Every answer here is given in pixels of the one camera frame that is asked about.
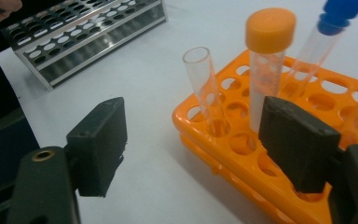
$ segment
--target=test tube rack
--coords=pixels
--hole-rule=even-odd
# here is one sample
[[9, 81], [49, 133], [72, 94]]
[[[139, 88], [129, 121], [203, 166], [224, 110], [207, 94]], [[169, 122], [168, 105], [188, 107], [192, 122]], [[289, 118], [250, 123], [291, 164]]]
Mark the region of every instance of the test tube rack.
[[163, 0], [66, 0], [2, 29], [49, 89], [167, 20]]
[[[286, 57], [284, 67], [290, 68], [293, 63], [293, 58]], [[192, 94], [172, 113], [182, 143], [207, 163], [213, 174], [225, 178], [276, 222], [332, 223], [327, 202], [331, 186], [326, 184], [323, 193], [296, 192], [249, 128], [249, 64], [246, 50], [216, 74], [229, 133], [222, 137], [208, 134]], [[284, 69], [282, 80], [287, 73]], [[358, 104], [358, 80], [321, 68], [296, 103], [337, 127]]]

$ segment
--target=orange test tube rack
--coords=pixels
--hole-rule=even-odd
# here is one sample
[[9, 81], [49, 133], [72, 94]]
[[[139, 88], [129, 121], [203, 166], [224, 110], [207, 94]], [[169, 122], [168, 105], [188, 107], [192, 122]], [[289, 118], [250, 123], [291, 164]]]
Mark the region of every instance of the orange test tube rack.
[[[284, 66], [291, 67], [293, 58], [286, 57]], [[289, 179], [269, 158], [249, 128], [249, 50], [244, 51], [216, 75], [223, 102], [228, 134], [208, 134], [204, 117], [199, 112], [194, 94], [185, 99], [172, 113], [173, 124], [182, 143], [207, 163], [215, 175], [259, 205], [278, 223], [332, 223], [328, 207], [329, 184], [324, 192], [295, 192]], [[282, 72], [282, 80], [287, 75]], [[335, 86], [338, 92], [330, 91]], [[332, 127], [344, 120], [358, 104], [358, 79], [320, 68], [296, 104]]]

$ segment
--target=white table surface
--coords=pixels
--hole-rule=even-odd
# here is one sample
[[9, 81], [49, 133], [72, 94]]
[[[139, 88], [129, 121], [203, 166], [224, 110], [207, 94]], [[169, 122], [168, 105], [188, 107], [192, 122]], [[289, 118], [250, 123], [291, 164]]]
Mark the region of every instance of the white table surface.
[[[169, 21], [48, 91], [11, 49], [0, 64], [41, 147], [65, 136], [98, 103], [123, 96], [128, 126], [125, 160], [106, 198], [78, 198], [83, 223], [272, 223], [180, 142], [171, 114], [192, 93], [182, 55], [211, 50], [216, 71], [246, 49], [244, 24], [258, 9], [296, 14], [296, 57], [322, 12], [315, 0], [166, 0]], [[324, 68], [358, 78], [358, 17]]]

